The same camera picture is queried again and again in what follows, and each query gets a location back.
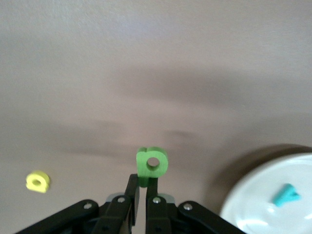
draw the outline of hole in green block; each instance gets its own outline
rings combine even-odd
[[[146,163],[147,168],[152,172],[156,171],[159,168],[159,165],[160,162],[156,157],[149,158]]]

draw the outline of green block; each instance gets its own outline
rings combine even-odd
[[[159,161],[157,166],[148,164],[148,160],[153,157]],[[140,186],[147,187],[148,178],[158,178],[166,173],[168,169],[168,156],[166,151],[159,147],[142,147],[136,154],[136,165]]]

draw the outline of yellow block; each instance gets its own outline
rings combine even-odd
[[[42,171],[33,171],[26,177],[26,187],[29,190],[44,194],[49,189],[49,185],[50,178]]]

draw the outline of teal foam piece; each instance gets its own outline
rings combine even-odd
[[[301,195],[296,192],[296,188],[291,184],[286,184],[273,198],[273,203],[277,207],[282,207],[287,202],[298,201]]]

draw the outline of white plate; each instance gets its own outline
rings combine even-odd
[[[277,207],[272,200],[288,183],[301,199]],[[231,190],[221,217],[247,234],[311,234],[312,154],[279,158],[247,174]]]

